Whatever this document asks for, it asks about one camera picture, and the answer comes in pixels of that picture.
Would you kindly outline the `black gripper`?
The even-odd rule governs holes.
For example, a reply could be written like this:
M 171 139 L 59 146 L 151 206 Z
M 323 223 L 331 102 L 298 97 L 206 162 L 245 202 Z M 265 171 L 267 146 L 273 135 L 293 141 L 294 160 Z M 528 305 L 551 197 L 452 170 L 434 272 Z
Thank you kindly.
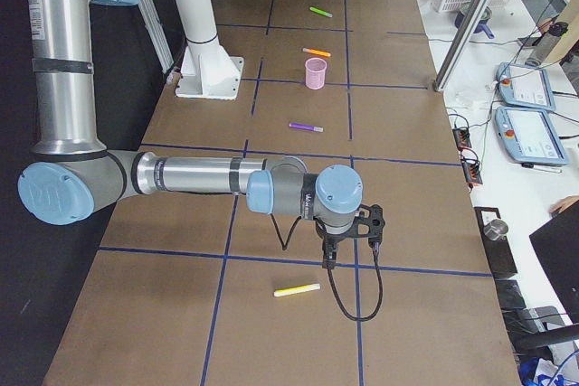
M 315 228 L 322 240 L 322 267 L 334 268 L 337 262 L 338 243 L 347 238 L 356 238 L 357 228 L 352 225 L 342 233 L 333 234 L 327 230 L 325 223 L 320 219 L 315 219 Z

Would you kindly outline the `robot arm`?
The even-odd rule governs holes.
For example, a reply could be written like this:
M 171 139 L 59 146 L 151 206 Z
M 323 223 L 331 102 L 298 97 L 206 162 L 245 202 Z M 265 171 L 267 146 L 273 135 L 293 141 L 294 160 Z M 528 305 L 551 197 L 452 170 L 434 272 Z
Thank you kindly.
M 36 162 L 18 180 L 24 207 L 41 221 L 66 225 L 136 195 L 241 195 L 253 212 L 313 221 L 322 265 L 333 268 L 338 244 L 359 237 L 370 222 L 355 170 L 331 165 L 313 174 L 293 156 L 161 157 L 108 150 L 99 140 L 90 6 L 139 1 L 28 0 L 40 139 L 33 148 Z

